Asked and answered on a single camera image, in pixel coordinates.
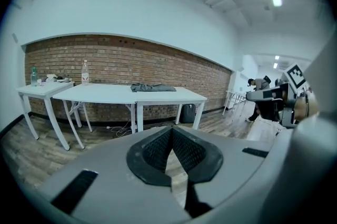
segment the water bottle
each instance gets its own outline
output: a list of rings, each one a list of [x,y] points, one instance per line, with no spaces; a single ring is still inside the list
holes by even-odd
[[[86,85],[89,84],[89,69],[88,65],[86,63],[86,60],[84,60],[83,66],[82,66],[82,84]]]
[[[38,75],[37,75],[36,67],[33,67],[32,74],[31,74],[31,86],[37,86],[37,79],[38,79]]]

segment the white table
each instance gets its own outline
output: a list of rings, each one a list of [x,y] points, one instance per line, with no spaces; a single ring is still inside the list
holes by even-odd
[[[225,114],[225,111],[226,111],[226,108],[227,108],[227,104],[228,102],[233,102],[233,109],[234,109],[234,106],[243,102],[244,101],[244,104],[243,104],[243,107],[242,107],[242,110],[241,110],[241,114],[240,116],[242,115],[242,112],[243,112],[243,109],[246,105],[246,95],[243,94],[243,93],[238,93],[238,92],[234,92],[234,91],[226,91],[227,92],[227,100],[226,100],[226,103],[225,103],[225,108],[223,109],[223,112],[222,112],[222,115]]]
[[[75,130],[74,124],[71,120],[71,114],[78,112],[80,106],[83,107],[85,118],[88,123],[89,130],[92,132],[90,122],[87,115],[87,110],[85,103],[106,103],[106,104],[125,104],[125,106],[131,112],[131,130],[135,133],[135,103],[136,103],[136,93],[131,91],[129,85],[116,85],[116,84],[96,84],[89,83],[87,85],[80,84],[69,90],[63,91],[59,94],[53,96],[55,99],[60,99],[63,101],[64,109],[67,114],[69,124],[74,132],[74,135],[83,149],[84,146],[78,137]],[[66,101],[71,101],[72,106],[70,111]]]
[[[17,92],[19,93],[20,99],[21,99],[21,104],[23,108],[23,115],[27,121],[28,127],[31,130],[31,133],[33,134],[35,139],[38,139],[38,135],[33,127],[33,124],[31,122],[31,119],[29,118],[28,111],[26,109],[25,103],[24,103],[24,96],[32,97],[32,98],[37,98],[37,99],[43,99],[47,113],[49,116],[49,119],[53,125],[53,128],[55,130],[55,133],[58,137],[58,139],[61,141],[62,146],[64,147],[65,150],[69,150],[69,145],[66,142],[60,127],[57,124],[56,117],[53,111],[52,103],[51,103],[51,97],[59,92],[62,92],[64,90],[67,90],[71,87],[73,87],[74,83],[69,82],[69,83],[58,83],[58,82],[51,82],[51,83],[43,83],[42,86],[31,86],[27,85],[24,87],[17,88]],[[78,113],[75,113],[75,118],[78,126],[82,126],[80,122],[80,117]]]
[[[176,92],[137,92],[137,126],[143,131],[143,106],[146,105],[175,105],[178,104],[175,124],[179,123],[182,104],[199,104],[193,129],[198,129],[204,104],[207,98],[183,87],[175,87]]]

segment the black bag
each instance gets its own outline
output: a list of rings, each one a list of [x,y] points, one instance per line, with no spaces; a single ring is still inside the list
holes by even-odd
[[[180,122],[181,123],[193,123],[195,119],[195,105],[194,104],[185,104],[182,107]]]
[[[264,78],[263,78],[266,82],[268,82],[268,84],[270,84],[272,81],[269,79],[269,77],[266,75]]]

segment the gray cloth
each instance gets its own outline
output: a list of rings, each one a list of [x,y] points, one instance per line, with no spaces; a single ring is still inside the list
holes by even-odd
[[[165,84],[157,84],[157,85],[149,85],[142,83],[134,83],[131,85],[132,92],[163,92],[163,91],[173,91],[176,89],[172,86],[168,86]]]
[[[257,91],[269,88],[268,82],[264,79],[255,79],[255,85]]]

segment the brick wall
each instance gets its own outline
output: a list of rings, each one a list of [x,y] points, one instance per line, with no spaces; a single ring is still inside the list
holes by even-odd
[[[198,56],[147,41],[119,36],[77,35],[29,44],[26,49],[26,83],[33,66],[39,77],[55,73],[81,82],[87,59],[90,82],[112,84],[167,84],[183,86],[207,97],[204,110],[222,107],[231,71]],[[47,114],[43,101],[30,99],[32,111]],[[66,118],[62,101],[52,100],[57,118]],[[90,121],[127,121],[123,105],[87,104]],[[175,116],[176,105],[144,107],[144,119]],[[85,121],[83,111],[81,120]]]

